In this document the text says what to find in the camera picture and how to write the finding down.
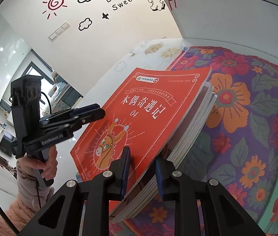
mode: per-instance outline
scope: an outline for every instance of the white logo label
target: white logo label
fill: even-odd
[[[157,83],[159,81],[159,78],[146,77],[146,76],[138,76],[137,77],[137,81]]]

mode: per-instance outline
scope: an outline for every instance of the light switch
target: light switch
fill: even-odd
[[[65,22],[64,24],[61,25],[61,27],[62,27],[64,30],[67,30],[67,29],[70,27],[70,25],[69,25],[67,22]]]
[[[58,37],[58,35],[53,32],[50,36],[49,36],[49,39],[53,42],[54,40],[56,40],[56,38]]]
[[[56,33],[57,35],[61,35],[63,31],[64,31],[64,30],[62,29],[62,27],[59,27],[59,28],[55,31],[55,33]]]

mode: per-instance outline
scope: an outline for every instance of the floral fabric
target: floral fabric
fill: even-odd
[[[217,179],[257,221],[278,173],[278,65],[221,47],[190,47],[169,70],[206,66],[217,101],[179,170]],[[157,195],[124,223],[139,236],[172,236],[174,217],[175,203]]]

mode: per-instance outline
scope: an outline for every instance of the black tv screen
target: black tv screen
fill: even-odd
[[[12,136],[9,132],[5,132],[1,142],[0,142],[0,150],[7,154],[8,156],[12,157],[12,141],[14,136]]]

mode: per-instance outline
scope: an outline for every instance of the red sun drawing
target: red sun drawing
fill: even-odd
[[[55,11],[58,10],[59,8],[68,7],[67,5],[64,4],[65,0],[49,0],[48,2],[44,1],[43,3],[47,3],[48,6],[49,14],[47,16],[47,19],[50,18],[51,13],[54,13],[54,15],[57,16]]]

